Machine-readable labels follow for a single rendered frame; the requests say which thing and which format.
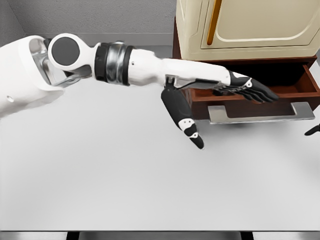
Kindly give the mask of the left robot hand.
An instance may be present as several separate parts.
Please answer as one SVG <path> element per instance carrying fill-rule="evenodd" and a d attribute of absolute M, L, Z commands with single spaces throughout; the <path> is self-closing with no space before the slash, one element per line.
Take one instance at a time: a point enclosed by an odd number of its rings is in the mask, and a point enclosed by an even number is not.
<path fill-rule="evenodd" d="M 204 141 L 198 133 L 191 107 L 181 89 L 212 89 L 243 96 L 249 101 L 272 103 L 279 97 L 256 79 L 224 66 L 182 59 L 164 59 L 164 89 L 161 100 L 175 125 L 199 148 Z"/>

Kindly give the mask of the cream and brown cabinet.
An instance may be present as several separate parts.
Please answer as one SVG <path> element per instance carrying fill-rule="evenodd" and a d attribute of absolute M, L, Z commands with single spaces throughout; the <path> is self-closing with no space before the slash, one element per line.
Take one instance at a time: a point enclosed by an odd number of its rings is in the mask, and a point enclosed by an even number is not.
<path fill-rule="evenodd" d="M 304 59 L 320 50 L 320 0 L 176 0 L 174 58 Z"/>

